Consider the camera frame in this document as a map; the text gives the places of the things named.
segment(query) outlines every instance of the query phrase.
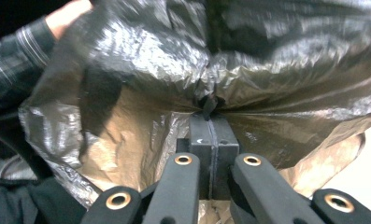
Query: plaid shirt sleeve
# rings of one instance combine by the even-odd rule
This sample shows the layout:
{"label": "plaid shirt sleeve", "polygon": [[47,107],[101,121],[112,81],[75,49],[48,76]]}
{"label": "plaid shirt sleeve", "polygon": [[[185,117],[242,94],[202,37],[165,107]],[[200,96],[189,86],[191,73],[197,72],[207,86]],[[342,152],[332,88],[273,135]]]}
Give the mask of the plaid shirt sleeve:
{"label": "plaid shirt sleeve", "polygon": [[0,109],[19,104],[31,93],[54,43],[44,18],[0,40]]}

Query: metal grommet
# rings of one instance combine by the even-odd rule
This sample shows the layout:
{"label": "metal grommet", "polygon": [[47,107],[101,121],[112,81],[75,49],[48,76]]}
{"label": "metal grommet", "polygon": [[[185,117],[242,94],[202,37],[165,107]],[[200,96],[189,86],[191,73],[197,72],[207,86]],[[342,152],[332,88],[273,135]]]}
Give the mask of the metal grommet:
{"label": "metal grommet", "polygon": [[354,205],[348,199],[334,194],[327,194],[324,197],[324,200],[328,205],[334,209],[344,212],[351,213],[354,211]]}
{"label": "metal grommet", "polygon": [[176,157],[175,161],[178,165],[188,165],[191,164],[192,158],[189,156],[178,156]]}
{"label": "metal grommet", "polygon": [[123,207],[127,206],[131,201],[132,197],[127,192],[119,192],[116,194],[112,194],[107,199],[107,207],[111,210],[118,210],[122,209]]}
{"label": "metal grommet", "polygon": [[251,165],[251,166],[259,166],[261,165],[261,160],[257,157],[254,157],[254,156],[248,156],[248,157],[245,157],[244,158],[244,162],[247,164],[247,165]]}

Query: plastic sheeting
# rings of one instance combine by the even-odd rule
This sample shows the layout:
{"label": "plastic sheeting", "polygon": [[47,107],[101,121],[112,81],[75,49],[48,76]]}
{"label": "plastic sheeting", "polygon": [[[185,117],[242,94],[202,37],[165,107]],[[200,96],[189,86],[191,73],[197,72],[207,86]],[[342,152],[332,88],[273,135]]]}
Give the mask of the plastic sheeting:
{"label": "plastic sheeting", "polygon": [[371,0],[101,1],[67,30],[20,116],[87,207],[98,188],[158,180],[190,114],[213,108],[278,169],[363,132]]}

